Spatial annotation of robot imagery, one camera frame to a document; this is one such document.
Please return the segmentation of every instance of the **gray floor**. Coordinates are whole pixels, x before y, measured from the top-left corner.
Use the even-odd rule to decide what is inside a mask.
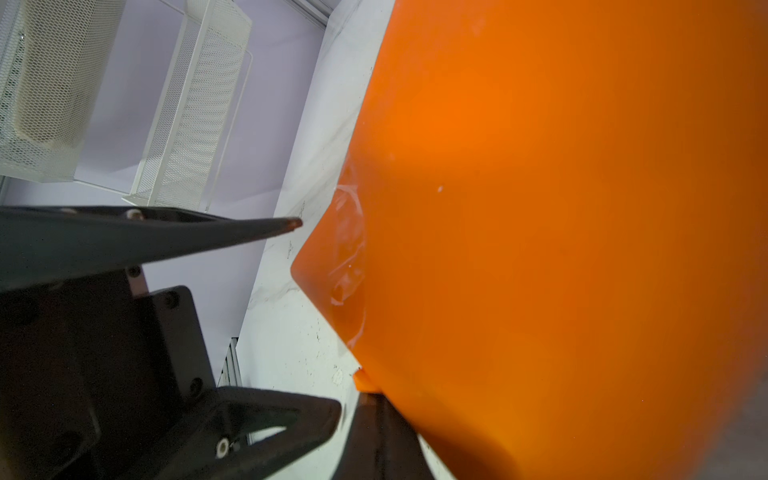
[[[768,374],[726,429],[696,480],[768,478]]]

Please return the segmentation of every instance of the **marble tabletop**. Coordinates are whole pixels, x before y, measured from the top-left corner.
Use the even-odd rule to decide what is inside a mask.
[[[359,365],[293,282],[290,265],[330,205],[394,3],[342,0],[330,17],[274,214],[301,217],[304,227],[266,242],[237,344],[245,386],[343,405],[331,440],[273,478],[329,478],[357,403]],[[434,455],[428,460],[437,478],[451,478]]]

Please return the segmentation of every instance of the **metal mesh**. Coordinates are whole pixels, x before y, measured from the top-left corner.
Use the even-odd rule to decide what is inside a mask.
[[[131,195],[137,205],[197,210],[243,65],[251,21],[216,2],[202,42],[207,0],[187,0],[174,60]]]
[[[72,180],[125,0],[8,0],[0,174]]]

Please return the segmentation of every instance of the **silver screw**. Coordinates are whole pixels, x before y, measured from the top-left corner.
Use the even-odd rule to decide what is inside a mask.
[[[129,220],[143,220],[144,214],[137,208],[131,208],[125,211],[125,217]]]
[[[226,457],[230,452],[230,440],[227,437],[221,437],[221,440],[216,444],[216,458],[222,459]]]

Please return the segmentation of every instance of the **mesh tray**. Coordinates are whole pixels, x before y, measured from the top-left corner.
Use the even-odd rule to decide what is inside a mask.
[[[187,0],[131,188],[139,206],[197,210],[243,65],[251,20],[231,0]]]
[[[70,181],[125,0],[8,0],[0,19],[0,175]]]

